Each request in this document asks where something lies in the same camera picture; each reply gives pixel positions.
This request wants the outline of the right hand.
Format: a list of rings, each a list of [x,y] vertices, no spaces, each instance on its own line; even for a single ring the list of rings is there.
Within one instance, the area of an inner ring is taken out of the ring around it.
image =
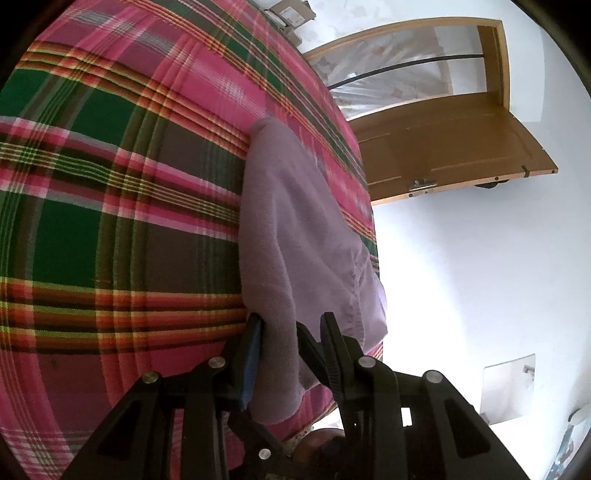
[[[293,459],[307,467],[312,479],[337,479],[346,455],[346,435],[342,429],[311,431],[297,447]]]

